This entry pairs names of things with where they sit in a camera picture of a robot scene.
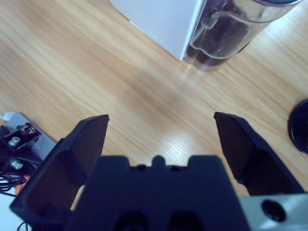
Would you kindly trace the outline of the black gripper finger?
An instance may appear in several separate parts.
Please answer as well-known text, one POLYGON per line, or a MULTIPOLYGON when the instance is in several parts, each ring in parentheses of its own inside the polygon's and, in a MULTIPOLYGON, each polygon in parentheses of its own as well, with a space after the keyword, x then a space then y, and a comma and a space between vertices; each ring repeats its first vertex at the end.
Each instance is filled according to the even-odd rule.
POLYGON ((216 112, 214 119, 232 174, 250 195, 304 193, 286 165, 244 118, 216 112))
POLYGON ((83 119, 59 140, 11 203, 11 211, 29 225, 64 225, 102 154, 108 121, 108 115, 83 119))

